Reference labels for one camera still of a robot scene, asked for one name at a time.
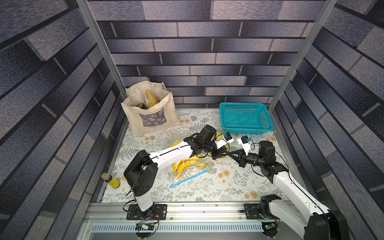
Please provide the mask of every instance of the red wire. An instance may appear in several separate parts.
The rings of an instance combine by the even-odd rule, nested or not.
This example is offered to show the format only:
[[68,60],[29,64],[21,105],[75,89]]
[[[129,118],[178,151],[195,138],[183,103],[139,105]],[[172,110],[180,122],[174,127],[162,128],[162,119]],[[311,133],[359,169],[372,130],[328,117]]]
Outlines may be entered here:
[[158,222],[160,222],[160,214],[155,210],[155,212],[157,213],[157,215],[159,216],[159,220]]

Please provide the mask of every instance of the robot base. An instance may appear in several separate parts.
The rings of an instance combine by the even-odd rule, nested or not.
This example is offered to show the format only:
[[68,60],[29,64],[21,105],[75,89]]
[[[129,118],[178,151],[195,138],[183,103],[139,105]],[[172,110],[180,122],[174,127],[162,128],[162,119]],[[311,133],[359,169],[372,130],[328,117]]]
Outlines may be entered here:
[[[160,220],[165,220],[167,216],[167,205],[166,204],[154,204],[152,207],[142,212],[137,204],[131,204],[128,208],[127,220],[145,220],[148,219],[152,213],[157,211],[159,213]],[[156,213],[154,217],[148,220],[157,220]]]

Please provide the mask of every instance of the bottle cap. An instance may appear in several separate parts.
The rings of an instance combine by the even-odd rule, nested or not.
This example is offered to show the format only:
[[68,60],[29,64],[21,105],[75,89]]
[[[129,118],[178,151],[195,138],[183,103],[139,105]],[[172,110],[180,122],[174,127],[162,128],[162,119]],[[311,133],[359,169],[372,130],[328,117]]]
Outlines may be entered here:
[[101,175],[101,178],[104,180],[109,180],[109,174],[105,172]]

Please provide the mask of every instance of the plastic bag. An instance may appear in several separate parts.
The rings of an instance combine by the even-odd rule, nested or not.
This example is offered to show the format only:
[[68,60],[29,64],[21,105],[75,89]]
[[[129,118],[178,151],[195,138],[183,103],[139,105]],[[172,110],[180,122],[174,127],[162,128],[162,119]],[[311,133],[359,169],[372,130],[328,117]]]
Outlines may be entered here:
[[212,160],[211,156],[199,154],[188,159],[183,159],[167,167],[170,187],[177,186],[193,177],[210,171],[207,162]]
[[163,139],[163,148],[173,147],[189,136],[191,136],[189,129],[177,130],[176,132],[170,133]]

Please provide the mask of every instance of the yellow label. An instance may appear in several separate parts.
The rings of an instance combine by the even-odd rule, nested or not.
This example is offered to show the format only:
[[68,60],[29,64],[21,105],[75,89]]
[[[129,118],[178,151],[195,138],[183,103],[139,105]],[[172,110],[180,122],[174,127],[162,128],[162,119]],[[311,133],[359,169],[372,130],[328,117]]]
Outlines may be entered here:
[[120,185],[120,182],[117,181],[115,178],[112,178],[112,180],[108,184],[111,185],[113,188],[117,188]]

